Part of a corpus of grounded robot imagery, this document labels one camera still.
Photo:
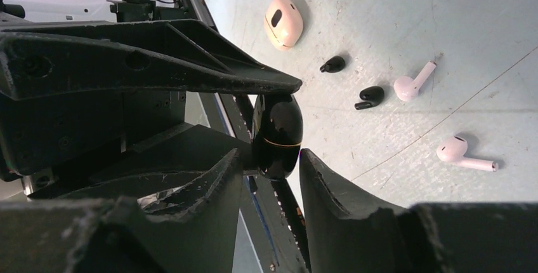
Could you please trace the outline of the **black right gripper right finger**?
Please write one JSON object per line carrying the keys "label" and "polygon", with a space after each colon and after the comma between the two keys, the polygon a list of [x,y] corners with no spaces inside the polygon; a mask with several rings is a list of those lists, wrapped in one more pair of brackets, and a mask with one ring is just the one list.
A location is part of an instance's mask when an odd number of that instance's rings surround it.
{"label": "black right gripper right finger", "polygon": [[303,149],[299,175],[314,272],[536,272],[535,203],[403,208]]}

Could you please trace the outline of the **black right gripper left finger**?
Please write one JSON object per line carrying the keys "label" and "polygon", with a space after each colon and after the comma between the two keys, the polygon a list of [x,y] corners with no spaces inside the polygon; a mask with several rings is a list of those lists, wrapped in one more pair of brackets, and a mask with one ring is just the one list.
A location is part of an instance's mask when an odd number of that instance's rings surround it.
{"label": "black right gripper left finger", "polygon": [[230,272],[242,174],[233,149],[151,213],[131,197],[4,201],[1,271]]}

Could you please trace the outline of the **black gold-trimmed charging case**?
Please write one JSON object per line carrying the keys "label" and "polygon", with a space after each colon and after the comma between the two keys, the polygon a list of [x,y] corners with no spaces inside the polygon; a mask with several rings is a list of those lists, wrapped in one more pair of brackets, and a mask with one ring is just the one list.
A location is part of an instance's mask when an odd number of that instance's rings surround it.
{"label": "black gold-trimmed charging case", "polygon": [[258,95],[252,125],[252,153],[260,174],[285,180],[303,141],[303,117],[294,95]]}

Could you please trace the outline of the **black earbud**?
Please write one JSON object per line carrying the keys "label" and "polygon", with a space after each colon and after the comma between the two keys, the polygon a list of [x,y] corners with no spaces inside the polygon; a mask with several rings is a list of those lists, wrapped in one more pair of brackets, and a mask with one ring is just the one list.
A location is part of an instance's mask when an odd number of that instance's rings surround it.
{"label": "black earbud", "polygon": [[370,86],[359,94],[361,102],[355,104],[356,110],[369,109],[378,106],[384,100],[384,89],[380,86]]}
{"label": "black earbud", "polygon": [[334,56],[326,61],[321,67],[320,72],[337,73],[346,67],[346,61],[341,56]]}

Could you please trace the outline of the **white-pink earbud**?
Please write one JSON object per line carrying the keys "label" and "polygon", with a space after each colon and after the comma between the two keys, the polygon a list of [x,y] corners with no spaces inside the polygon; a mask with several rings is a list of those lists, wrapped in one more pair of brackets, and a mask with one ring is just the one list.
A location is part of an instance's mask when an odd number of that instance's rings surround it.
{"label": "white-pink earbud", "polygon": [[396,96],[404,102],[409,102],[417,97],[420,88],[436,67],[437,64],[434,61],[429,61],[414,79],[409,76],[401,76],[396,79],[393,84]]}
{"label": "white-pink earbud", "polygon": [[495,161],[466,157],[468,142],[459,136],[449,136],[436,148],[439,160],[474,170],[495,172],[499,164]]}

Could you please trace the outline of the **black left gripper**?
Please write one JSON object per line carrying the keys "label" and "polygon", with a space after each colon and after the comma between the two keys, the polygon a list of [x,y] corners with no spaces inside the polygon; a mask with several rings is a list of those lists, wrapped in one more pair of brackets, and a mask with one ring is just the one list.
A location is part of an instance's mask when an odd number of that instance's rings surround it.
{"label": "black left gripper", "polygon": [[[31,175],[121,137],[130,146],[168,130],[184,121],[181,91],[292,94],[301,85],[198,20],[5,23],[1,178]],[[153,215],[183,210],[188,194],[199,197],[208,184],[195,180],[232,149],[246,171],[257,170],[248,142],[196,125],[86,180],[63,178],[29,198],[125,196]]]}

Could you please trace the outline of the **pink charging case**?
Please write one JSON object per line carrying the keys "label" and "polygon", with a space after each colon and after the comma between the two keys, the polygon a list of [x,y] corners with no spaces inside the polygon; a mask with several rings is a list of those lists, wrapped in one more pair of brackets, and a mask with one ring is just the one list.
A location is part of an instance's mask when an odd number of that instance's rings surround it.
{"label": "pink charging case", "polygon": [[278,50],[289,50],[303,33],[304,22],[291,0],[273,0],[264,16],[264,28]]}

